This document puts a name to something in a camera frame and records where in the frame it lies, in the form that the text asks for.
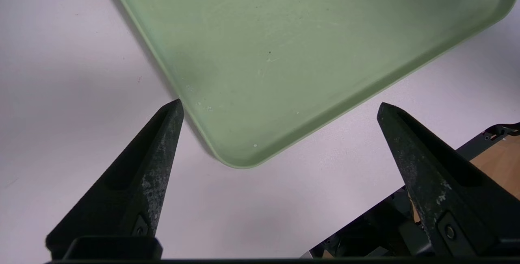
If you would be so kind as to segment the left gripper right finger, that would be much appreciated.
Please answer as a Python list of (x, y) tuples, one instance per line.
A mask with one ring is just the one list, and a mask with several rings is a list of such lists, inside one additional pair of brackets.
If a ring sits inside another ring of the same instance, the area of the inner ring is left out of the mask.
[(516, 197), (401, 108), (377, 121), (437, 255), (519, 255)]

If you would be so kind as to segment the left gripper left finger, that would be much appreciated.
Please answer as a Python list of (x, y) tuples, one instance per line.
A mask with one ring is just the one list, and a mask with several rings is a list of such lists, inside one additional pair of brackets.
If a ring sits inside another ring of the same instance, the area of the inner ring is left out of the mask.
[(52, 256), (161, 256), (155, 234), (184, 109), (162, 106), (45, 239)]

